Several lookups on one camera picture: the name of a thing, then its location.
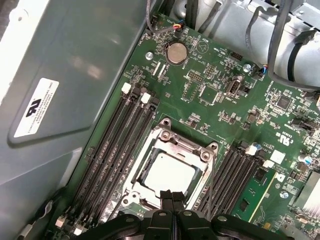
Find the white label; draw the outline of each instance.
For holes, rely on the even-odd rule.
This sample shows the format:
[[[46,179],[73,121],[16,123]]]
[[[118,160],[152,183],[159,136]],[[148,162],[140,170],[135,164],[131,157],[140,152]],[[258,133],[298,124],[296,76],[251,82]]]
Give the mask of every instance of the white label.
[[[58,81],[41,78],[22,116],[14,137],[35,134],[59,85]]]
[[[278,151],[278,150],[274,150],[271,157],[270,157],[270,160],[274,161],[275,163],[277,164],[281,164],[282,161],[285,159],[285,154]]]

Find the green circuit board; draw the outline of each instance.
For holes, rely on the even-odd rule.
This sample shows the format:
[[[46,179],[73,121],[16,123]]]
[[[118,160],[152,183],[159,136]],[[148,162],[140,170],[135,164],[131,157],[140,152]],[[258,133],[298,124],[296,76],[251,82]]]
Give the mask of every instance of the green circuit board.
[[[170,18],[160,15],[157,27],[160,29],[173,23]],[[166,49],[174,41],[187,48],[187,59],[181,65],[167,61]],[[152,59],[146,58],[148,52],[153,53]],[[250,69],[244,69],[244,65],[249,65]],[[311,217],[307,222],[301,221],[293,210],[309,175],[319,170],[320,132],[316,129],[310,134],[292,126],[291,122],[303,119],[317,124],[320,121],[318,110],[314,102],[302,97],[301,90],[272,82],[267,75],[258,73],[253,62],[192,29],[185,28],[178,40],[174,31],[153,36],[145,32],[79,161],[49,230],[57,231],[54,222],[71,202],[88,165],[85,158],[101,139],[124,83],[130,83],[145,87],[159,99],[146,134],[167,117],[172,121],[171,129],[182,136],[204,146],[217,142],[216,166],[232,145],[240,141],[259,143],[265,152],[264,159],[272,164],[266,166],[268,171],[263,180],[256,177],[249,180],[231,214],[278,233],[284,225],[293,225],[315,239],[320,231],[319,220]],[[244,88],[235,95],[226,94],[230,80],[237,76],[243,78]],[[298,156],[302,153],[313,159],[304,171],[296,169]],[[121,197],[119,185],[106,211],[112,212]],[[118,210],[140,217],[146,211],[136,203],[120,206]]]

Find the wire connector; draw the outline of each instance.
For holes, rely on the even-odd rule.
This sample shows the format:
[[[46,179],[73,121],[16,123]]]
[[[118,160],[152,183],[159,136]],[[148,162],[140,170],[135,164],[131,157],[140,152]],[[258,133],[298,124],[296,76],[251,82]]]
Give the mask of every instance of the wire connector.
[[[317,30],[308,30],[308,31],[303,31],[301,32],[295,39],[294,39],[294,44],[302,44],[307,45],[314,37],[316,34]]]

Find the gray cable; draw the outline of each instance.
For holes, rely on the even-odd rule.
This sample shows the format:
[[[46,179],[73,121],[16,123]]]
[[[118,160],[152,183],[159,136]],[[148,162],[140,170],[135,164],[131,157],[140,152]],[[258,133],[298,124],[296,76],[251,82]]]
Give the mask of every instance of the gray cable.
[[[248,27],[246,28],[246,31],[245,31],[245,44],[246,44],[246,47],[248,48],[249,50],[249,53],[251,55],[251,59],[252,61],[259,67],[259,68],[263,68],[264,65],[261,64],[255,54],[254,54],[254,51],[253,51],[253,48],[252,48],[252,43],[251,43],[251,29],[252,29],[252,26],[255,24],[255,22],[257,21],[258,17],[259,17],[259,12],[265,14],[265,15],[268,15],[268,16],[274,16],[274,15],[277,15],[277,12],[269,12],[267,10],[265,10],[262,6],[258,6],[256,8],[256,10],[254,11],[253,13],[253,16],[249,22],[249,25]]]
[[[274,29],[271,36],[269,51],[268,51],[268,76],[274,82],[288,86],[288,87],[298,88],[308,92],[319,91],[320,87],[318,86],[308,86],[308,85],[292,82],[275,73],[277,53],[278,53],[281,38],[285,29],[286,19],[288,14],[290,13],[292,3],[293,3],[293,0],[282,0],[279,7],[279,11],[275,20]]]
[[[204,20],[202,25],[199,27],[198,32],[200,34],[203,34],[205,30],[209,27],[210,23],[214,20],[215,16],[217,15],[217,12],[219,11],[220,7],[221,7],[221,3],[216,1],[208,17],[206,18],[206,20]]]
[[[212,169],[211,169],[211,182],[209,186],[209,201],[208,201],[208,213],[206,219],[211,222],[211,210],[212,210],[212,198],[214,194],[214,177],[215,177],[215,165],[216,165],[216,156],[213,156],[212,159]]]
[[[150,9],[151,9],[151,0],[146,0],[145,20],[146,20],[146,24],[148,25],[148,28],[150,29],[150,31],[153,34],[162,34],[162,33],[174,30],[173,26],[168,26],[168,27],[161,28],[159,30],[155,30],[152,27],[152,24],[151,24],[151,21],[150,21]]]

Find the capacitor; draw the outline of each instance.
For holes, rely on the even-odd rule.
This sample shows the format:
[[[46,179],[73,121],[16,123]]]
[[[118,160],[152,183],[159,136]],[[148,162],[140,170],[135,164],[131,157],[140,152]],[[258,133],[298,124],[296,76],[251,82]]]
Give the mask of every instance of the capacitor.
[[[300,154],[298,156],[298,161],[309,165],[312,163],[312,157],[306,154]]]
[[[280,192],[280,198],[287,199],[288,197],[289,197],[289,193],[287,193],[286,191]]]

